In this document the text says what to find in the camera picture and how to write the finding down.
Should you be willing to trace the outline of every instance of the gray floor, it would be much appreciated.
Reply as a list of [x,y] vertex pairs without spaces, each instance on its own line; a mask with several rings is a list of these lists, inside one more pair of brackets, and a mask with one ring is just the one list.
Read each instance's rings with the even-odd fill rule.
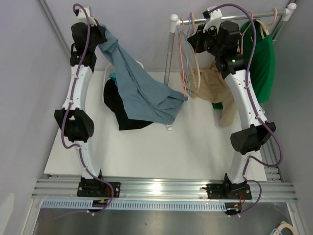
[[35,235],[270,235],[281,221],[291,223],[285,204],[261,203],[241,218],[222,212],[116,211],[92,217],[73,210],[42,209]]

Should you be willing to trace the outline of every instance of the green shirt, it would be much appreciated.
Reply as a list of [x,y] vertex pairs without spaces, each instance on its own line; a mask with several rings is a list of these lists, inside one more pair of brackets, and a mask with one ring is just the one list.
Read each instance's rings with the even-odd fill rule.
[[[247,28],[250,21],[246,22],[241,27],[241,33]],[[256,27],[256,47],[252,58],[252,63],[250,67],[251,82],[255,92],[255,95],[259,103],[264,103],[269,100],[270,91],[275,77],[275,53],[272,43],[272,37],[270,35],[263,39],[261,36],[261,28],[259,22],[254,21]],[[246,62],[248,63],[252,47],[253,47],[253,30],[250,26],[244,36],[244,56]]]

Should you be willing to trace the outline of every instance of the white table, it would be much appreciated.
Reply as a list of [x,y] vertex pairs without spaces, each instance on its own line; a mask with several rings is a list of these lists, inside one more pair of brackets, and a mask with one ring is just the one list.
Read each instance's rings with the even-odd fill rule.
[[[108,68],[107,75],[113,71]],[[164,72],[150,72],[163,81]],[[181,90],[178,73],[171,73],[169,86]],[[230,135],[240,130],[237,113],[230,127],[221,127],[221,111],[210,102],[189,98],[182,106],[173,131],[153,123],[141,130],[119,131],[114,113],[103,102],[104,72],[95,71],[91,78],[86,113],[95,125],[92,144],[100,158],[104,176],[164,179],[222,180],[228,171],[234,150]],[[53,144],[45,174],[80,175],[82,166],[74,149],[61,143],[59,130]],[[262,165],[252,161],[249,179],[266,181]]]

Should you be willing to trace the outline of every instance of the tan pants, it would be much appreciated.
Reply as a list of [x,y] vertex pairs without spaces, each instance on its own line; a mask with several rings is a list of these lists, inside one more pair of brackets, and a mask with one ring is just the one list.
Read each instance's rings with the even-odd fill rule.
[[[195,77],[198,76],[197,71],[194,71]],[[200,70],[201,83],[200,89],[196,92],[196,87],[193,82],[190,82],[191,97],[199,97],[212,103],[223,104],[223,114],[220,120],[220,125],[229,126],[233,123],[234,116],[237,111],[237,105],[234,97],[223,80],[221,73],[217,70],[215,62],[208,69]]]

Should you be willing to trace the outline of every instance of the black cloth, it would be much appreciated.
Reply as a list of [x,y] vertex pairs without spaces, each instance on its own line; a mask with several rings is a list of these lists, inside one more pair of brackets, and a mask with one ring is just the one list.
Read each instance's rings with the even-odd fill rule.
[[153,123],[152,121],[128,119],[124,109],[123,100],[118,93],[115,82],[112,79],[107,81],[104,86],[103,98],[104,103],[109,109],[111,109],[112,112],[115,113],[120,131],[141,129]]

